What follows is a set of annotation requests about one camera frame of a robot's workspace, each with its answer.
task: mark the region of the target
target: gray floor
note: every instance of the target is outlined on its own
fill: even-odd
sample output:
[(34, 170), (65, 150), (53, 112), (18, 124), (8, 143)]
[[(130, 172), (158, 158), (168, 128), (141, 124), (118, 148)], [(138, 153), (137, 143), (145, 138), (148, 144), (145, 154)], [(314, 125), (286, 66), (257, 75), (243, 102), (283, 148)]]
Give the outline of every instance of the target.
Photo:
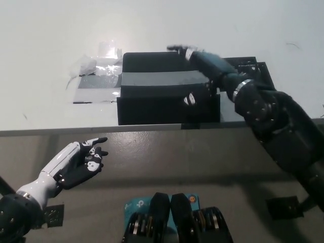
[(120, 242), (124, 204), (155, 192), (198, 193), (202, 207), (219, 207), (234, 242), (323, 242), (318, 208), (304, 218), (272, 221), (265, 200), (306, 197), (242, 129), (0, 138), (1, 176), (14, 189), (36, 178), (65, 145), (108, 136), (104, 170), (50, 205), (65, 204), (63, 227), (31, 231), (27, 242)]

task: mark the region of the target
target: gray strip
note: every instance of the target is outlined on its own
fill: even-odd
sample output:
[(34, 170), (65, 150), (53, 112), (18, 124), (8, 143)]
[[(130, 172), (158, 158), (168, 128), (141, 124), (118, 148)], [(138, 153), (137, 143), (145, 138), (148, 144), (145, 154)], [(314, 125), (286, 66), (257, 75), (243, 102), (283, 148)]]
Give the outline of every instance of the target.
[(172, 86), (207, 83), (208, 79), (198, 71), (186, 72), (123, 72), (123, 86)]
[[(312, 120), (316, 125), (324, 125), (324, 118), (315, 118)], [(247, 127), (244, 121), (200, 124), (200, 129), (244, 128), (244, 127)], [(142, 132), (142, 131), (174, 131), (180, 129), (181, 129), (181, 124), (158, 124), (158, 125), (133, 125), (133, 126), (115, 126), (115, 127), (100, 127), (100, 128), (11, 130), (11, 131), (0, 131), (0, 137), (86, 134), (86, 133)]]

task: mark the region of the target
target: orange sticker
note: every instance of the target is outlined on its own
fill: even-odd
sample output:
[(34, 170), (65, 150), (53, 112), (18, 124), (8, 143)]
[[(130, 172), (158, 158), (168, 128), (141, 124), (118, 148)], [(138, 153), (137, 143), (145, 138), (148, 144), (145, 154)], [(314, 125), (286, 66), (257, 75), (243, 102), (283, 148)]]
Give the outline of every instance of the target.
[(190, 201), (190, 203), (195, 203), (196, 201), (197, 201), (197, 198), (194, 196), (194, 195), (190, 195), (189, 197), (188, 197), (188, 199), (189, 199), (189, 201)]

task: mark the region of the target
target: white table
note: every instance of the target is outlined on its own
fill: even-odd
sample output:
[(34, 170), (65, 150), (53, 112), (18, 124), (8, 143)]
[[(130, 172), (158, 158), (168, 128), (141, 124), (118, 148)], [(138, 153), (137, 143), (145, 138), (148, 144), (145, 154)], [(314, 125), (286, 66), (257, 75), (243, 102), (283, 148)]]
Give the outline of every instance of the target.
[(110, 39), (123, 53), (191, 44), (222, 57), (256, 56), (278, 90), (320, 118), (323, 9), (318, 0), (2, 0), (0, 135), (178, 129), (121, 127), (115, 104), (71, 104), (69, 66)]

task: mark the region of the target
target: transparent plastic wrap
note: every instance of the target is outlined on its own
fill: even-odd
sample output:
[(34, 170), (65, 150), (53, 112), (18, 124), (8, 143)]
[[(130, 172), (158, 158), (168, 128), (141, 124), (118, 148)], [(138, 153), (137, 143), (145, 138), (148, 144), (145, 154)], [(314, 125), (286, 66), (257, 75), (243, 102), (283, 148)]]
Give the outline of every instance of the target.
[(123, 53), (115, 41), (100, 43), (97, 57), (83, 56), (70, 69), (69, 82), (80, 77), (73, 102), (115, 103), (120, 96), (122, 67)]

